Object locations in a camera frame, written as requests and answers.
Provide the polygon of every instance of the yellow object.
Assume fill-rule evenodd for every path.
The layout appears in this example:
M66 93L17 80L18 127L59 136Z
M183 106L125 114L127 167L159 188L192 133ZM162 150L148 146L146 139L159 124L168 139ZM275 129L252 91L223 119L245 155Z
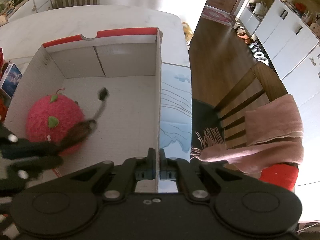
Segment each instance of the yellow object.
M183 22L182 23L183 26L183 31L184 31L184 36L186 38L186 42L188 43L189 41L191 41L192 37L193 37L193 31L191 30L190 26Z

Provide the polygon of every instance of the marble tabletop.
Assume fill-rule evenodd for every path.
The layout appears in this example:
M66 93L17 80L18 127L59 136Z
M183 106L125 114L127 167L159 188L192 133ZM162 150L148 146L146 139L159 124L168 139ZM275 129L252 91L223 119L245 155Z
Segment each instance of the marble tabletop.
M6 59L26 58L47 41L77 34L94 38L97 31L135 27L158 27L162 62L190 67L180 18L140 7L87 5L33 14L1 26L0 44Z

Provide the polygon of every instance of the cabinet handle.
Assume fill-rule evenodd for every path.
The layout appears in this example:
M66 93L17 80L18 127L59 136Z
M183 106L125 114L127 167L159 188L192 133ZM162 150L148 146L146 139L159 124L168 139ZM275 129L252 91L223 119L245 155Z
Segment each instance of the cabinet handle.
M289 13L287 12L287 14L282 18L283 20L287 17L287 15L288 15Z
M296 32L296 35L298 35L301 30L302 30L302 26L301 26L300 29Z
M282 18L283 14L285 13L285 10L283 10L282 14L280 15L280 17Z

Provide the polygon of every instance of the floor mat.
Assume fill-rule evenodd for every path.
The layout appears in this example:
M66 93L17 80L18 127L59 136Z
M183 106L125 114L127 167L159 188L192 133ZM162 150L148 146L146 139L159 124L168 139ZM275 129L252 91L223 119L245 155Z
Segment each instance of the floor mat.
M229 13L207 5L204 6L201 17L218 23L222 23L229 27L232 27L234 24L232 16Z

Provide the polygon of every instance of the pink yarn ball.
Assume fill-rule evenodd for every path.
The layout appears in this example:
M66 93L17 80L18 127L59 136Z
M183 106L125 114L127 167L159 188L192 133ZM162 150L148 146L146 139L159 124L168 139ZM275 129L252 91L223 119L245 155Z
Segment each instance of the pink yarn ball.
M76 123L84 121L84 115L80 107L70 98L58 95L56 101L50 103L51 96L38 100L30 109L27 117L27 136L30 142L42 142L48 140L59 142L67 134L68 130ZM49 128L48 118L54 116L59 124ZM81 143L64 150L60 155L70 154L77 151Z

